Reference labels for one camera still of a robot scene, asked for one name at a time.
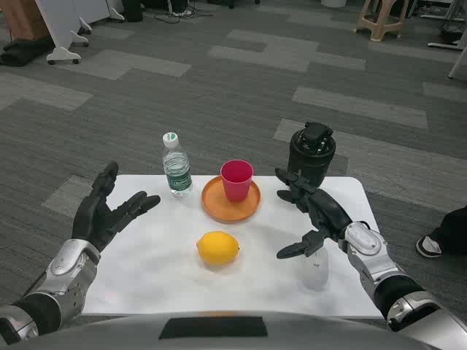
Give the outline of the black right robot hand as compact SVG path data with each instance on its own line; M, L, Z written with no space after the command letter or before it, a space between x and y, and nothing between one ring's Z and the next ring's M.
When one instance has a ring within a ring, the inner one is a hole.
M304 255L309 257L321 249L327 238L338 241L352 223L350 216L326 191L312 186L309 180L281 168L275 169L276 177L286 184L288 190L279 190L277 195L291 203L304 214L308 214L314 226L301 241L277 252L278 259Z

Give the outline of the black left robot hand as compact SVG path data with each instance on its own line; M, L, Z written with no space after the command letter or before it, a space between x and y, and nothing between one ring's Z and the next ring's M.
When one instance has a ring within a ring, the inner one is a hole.
M118 170L117 162L112 161L99 173L91 192L82 200L74 217L72 238L91 243L99 252L104 251L133 220L161 202L158 195L149 196L145 191L140 191L111 210L107 197L115 188Z

